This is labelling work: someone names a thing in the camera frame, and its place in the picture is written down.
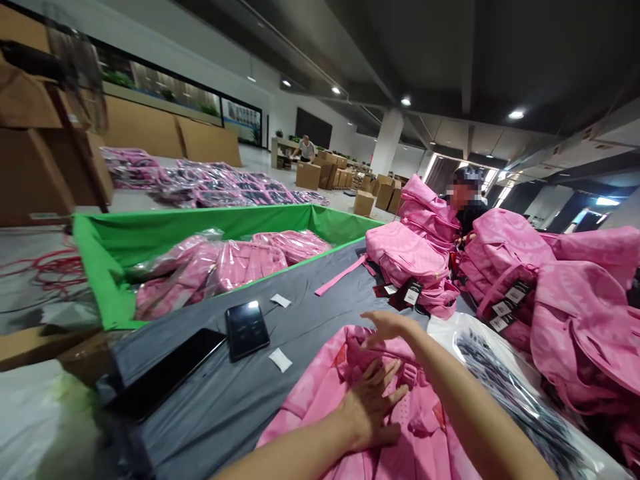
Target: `ceiling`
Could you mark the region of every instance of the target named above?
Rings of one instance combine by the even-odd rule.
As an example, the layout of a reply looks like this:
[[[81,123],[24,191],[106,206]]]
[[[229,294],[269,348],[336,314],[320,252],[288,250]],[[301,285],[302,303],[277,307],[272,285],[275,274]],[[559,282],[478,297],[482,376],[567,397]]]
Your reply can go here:
[[[636,0],[173,1],[366,135],[400,108],[404,143],[545,180],[640,147]],[[600,137],[572,140],[603,120]],[[640,185],[609,166],[582,180]]]

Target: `gray table cover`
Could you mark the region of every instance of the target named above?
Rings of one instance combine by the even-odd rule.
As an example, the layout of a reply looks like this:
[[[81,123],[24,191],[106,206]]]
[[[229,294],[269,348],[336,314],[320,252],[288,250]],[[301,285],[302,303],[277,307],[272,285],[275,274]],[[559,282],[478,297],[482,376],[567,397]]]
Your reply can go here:
[[[376,298],[372,277],[360,267],[322,297],[314,291],[354,263],[365,248],[362,240],[245,289],[178,310],[120,341],[114,356],[125,385],[200,328],[225,332],[225,311],[258,300],[271,344],[252,356],[230,363],[229,348],[218,350],[142,425],[111,419],[109,429],[126,458],[127,468],[158,479],[204,480],[250,452],[287,394],[311,360],[342,326],[371,327],[360,318],[367,310],[393,310]],[[276,293],[291,301],[276,306]],[[459,298],[458,310],[473,311]],[[426,328],[428,316],[406,309]],[[268,356],[276,348],[293,362],[281,373]],[[110,388],[103,381],[104,399]]]

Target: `black phone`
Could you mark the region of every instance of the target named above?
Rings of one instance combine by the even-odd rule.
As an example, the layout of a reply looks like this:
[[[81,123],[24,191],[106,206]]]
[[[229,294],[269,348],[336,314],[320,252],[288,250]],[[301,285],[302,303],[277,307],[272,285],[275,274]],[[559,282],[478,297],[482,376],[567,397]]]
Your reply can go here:
[[[269,345],[269,332],[258,301],[230,308],[226,318],[232,362]]]
[[[110,400],[104,409],[135,422],[146,420],[226,339],[214,330],[198,330]]]

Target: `green bin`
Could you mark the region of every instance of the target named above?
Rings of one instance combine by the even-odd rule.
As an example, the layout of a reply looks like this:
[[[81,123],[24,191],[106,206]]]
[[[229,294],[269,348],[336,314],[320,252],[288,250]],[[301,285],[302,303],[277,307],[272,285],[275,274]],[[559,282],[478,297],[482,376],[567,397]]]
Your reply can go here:
[[[273,205],[74,215],[73,236],[105,330],[133,330],[148,322],[133,319],[135,294],[125,270],[196,232],[217,227],[225,232],[223,239],[239,240],[258,232],[308,229],[336,250],[380,225],[320,205]]]

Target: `warehouse floor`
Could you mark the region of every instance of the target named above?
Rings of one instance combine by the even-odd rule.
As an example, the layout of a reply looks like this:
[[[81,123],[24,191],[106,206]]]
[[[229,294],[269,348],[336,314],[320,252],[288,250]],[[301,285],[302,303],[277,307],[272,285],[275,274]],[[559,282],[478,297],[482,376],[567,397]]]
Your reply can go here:
[[[264,172],[275,180],[282,182],[290,189],[295,186],[295,166],[292,171],[272,169],[271,154],[266,150],[240,145],[240,156],[244,164],[244,171]],[[171,159],[163,159],[164,166],[172,166]],[[330,202],[330,207],[336,210],[353,212],[354,197],[345,195],[342,191],[319,190]],[[156,203],[143,191],[116,190],[110,212],[144,211],[166,209],[165,205]],[[79,213],[99,213],[97,207],[78,207]],[[371,217],[384,222],[393,220],[393,214],[373,208]],[[26,259],[36,259],[52,251],[67,249],[64,246],[64,235],[60,227],[22,227],[15,229],[0,229],[0,265],[21,261],[18,264],[6,266],[0,271],[0,335],[34,327],[42,319],[42,306],[48,305],[52,313],[62,308],[58,291],[44,291],[42,286],[34,282],[35,270],[27,269],[23,273],[7,276],[8,273],[20,271],[29,266]],[[68,288],[72,299],[88,299],[91,305],[91,294],[86,284],[74,285]],[[86,309],[82,314],[90,316]]]

